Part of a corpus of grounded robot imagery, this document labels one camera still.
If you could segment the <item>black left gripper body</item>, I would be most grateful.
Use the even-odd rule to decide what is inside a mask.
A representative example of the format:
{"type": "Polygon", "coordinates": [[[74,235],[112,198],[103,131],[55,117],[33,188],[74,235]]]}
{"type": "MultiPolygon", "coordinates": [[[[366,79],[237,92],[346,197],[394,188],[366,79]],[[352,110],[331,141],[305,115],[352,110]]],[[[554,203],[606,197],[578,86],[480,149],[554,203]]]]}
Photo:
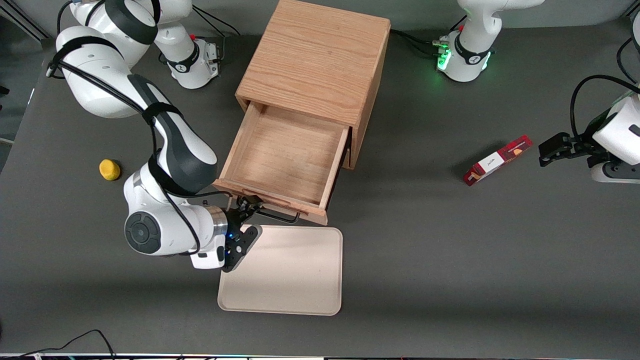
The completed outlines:
{"type": "Polygon", "coordinates": [[[587,166],[590,169],[598,164],[610,162],[613,156],[608,150],[595,141],[594,136],[596,132],[598,132],[598,130],[585,130],[585,132],[578,134],[577,131],[572,130],[573,152],[569,155],[569,159],[573,160],[575,158],[587,157],[587,166]]]}

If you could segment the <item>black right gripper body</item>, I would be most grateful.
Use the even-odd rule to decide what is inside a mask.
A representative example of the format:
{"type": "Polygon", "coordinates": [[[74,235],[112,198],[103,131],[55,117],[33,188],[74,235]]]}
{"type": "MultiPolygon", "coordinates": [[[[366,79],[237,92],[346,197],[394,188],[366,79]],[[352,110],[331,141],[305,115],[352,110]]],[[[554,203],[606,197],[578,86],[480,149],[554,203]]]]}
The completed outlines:
{"type": "Polygon", "coordinates": [[[227,210],[227,230],[224,237],[224,264],[237,265],[242,257],[249,251],[249,241],[244,238],[242,225],[249,218],[249,205],[246,202],[238,202],[237,207],[227,210]]]}

